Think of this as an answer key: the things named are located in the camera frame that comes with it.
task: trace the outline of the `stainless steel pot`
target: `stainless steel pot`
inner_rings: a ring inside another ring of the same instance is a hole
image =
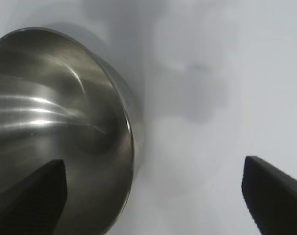
[[[138,170],[141,114],[105,61],[45,28],[0,39],[0,192],[53,159],[68,200],[54,234],[105,233]]]

